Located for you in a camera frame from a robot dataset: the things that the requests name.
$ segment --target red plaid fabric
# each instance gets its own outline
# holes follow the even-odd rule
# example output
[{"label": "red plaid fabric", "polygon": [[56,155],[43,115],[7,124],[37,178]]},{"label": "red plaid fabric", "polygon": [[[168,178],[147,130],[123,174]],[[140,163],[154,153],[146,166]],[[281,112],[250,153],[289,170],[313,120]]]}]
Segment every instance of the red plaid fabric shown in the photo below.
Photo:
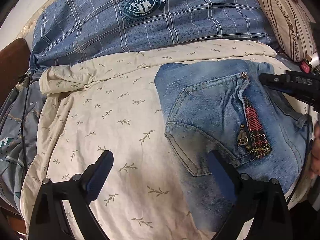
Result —
[{"label": "red plaid fabric", "polygon": [[248,98],[244,98],[244,108],[252,143],[252,150],[249,153],[253,160],[261,159],[268,155],[272,149],[263,131],[258,114]]}]

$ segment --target beige striped cushion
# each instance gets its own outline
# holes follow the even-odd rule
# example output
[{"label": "beige striped cushion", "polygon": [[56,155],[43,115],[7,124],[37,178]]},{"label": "beige striped cushion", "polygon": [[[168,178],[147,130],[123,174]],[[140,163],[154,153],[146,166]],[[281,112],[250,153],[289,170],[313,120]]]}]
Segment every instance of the beige striped cushion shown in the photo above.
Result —
[{"label": "beige striped cushion", "polygon": [[316,52],[310,21],[292,0],[258,0],[284,52],[295,62]]}]

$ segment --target blue plaid fabric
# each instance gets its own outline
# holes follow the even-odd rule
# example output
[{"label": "blue plaid fabric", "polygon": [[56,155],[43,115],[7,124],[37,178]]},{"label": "blue plaid fabric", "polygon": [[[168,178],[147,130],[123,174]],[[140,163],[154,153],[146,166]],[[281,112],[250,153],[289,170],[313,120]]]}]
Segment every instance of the blue plaid fabric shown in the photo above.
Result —
[{"label": "blue plaid fabric", "polygon": [[204,39],[276,38],[257,0],[166,0],[142,21],[120,17],[125,0],[57,0],[39,17],[30,69]]}]

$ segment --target human hand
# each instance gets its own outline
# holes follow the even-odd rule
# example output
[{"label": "human hand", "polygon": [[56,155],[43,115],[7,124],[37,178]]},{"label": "human hand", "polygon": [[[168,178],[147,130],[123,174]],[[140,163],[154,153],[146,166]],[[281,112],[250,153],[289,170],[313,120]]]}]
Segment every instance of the human hand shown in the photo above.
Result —
[{"label": "human hand", "polygon": [[318,123],[315,125],[314,135],[315,140],[311,149],[311,167],[308,172],[311,179],[320,175],[320,126]]}]

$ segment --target cable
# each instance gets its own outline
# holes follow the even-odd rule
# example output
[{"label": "cable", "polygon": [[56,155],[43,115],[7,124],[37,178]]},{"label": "cable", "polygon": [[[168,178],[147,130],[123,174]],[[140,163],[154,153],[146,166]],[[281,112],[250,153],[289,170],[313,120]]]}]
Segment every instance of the cable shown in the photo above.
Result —
[{"label": "cable", "polygon": [[[310,105],[308,106],[308,119],[309,119],[309,116],[310,116]],[[287,199],[287,205],[289,204],[290,200],[292,199],[294,193],[296,192],[297,190],[297,187],[302,179],[302,175],[304,174],[305,172],[305,169],[306,169],[306,166],[307,166],[307,158],[308,158],[308,154],[309,154],[309,148],[310,148],[310,137],[309,137],[309,128],[310,128],[310,125],[309,125],[309,120],[308,120],[308,124],[307,124],[307,142],[306,142],[306,153],[304,155],[304,161],[303,161],[303,166],[302,166],[302,169],[301,169],[301,173],[300,173],[300,176],[298,178],[298,181],[296,183],[296,185],[294,186],[293,188],[293,191],[291,192],[289,198]]]},{"label": "cable", "polygon": [[27,98],[28,98],[28,93],[29,93],[30,76],[28,76],[26,74],[25,77],[28,78],[28,85],[27,85],[27,94],[26,94],[26,99],[24,100],[24,108],[23,108],[22,119],[21,119],[21,142],[22,142],[23,165],[24,165],[25,173],[27,174],[27,171],[28,171],[27,153],[26,153],[26,146],[25,146],[25,141],[24,141],[24,137],[23,137],[23,124],[24,124],[24,116],[25,116],[26,107],[27,107]]}]

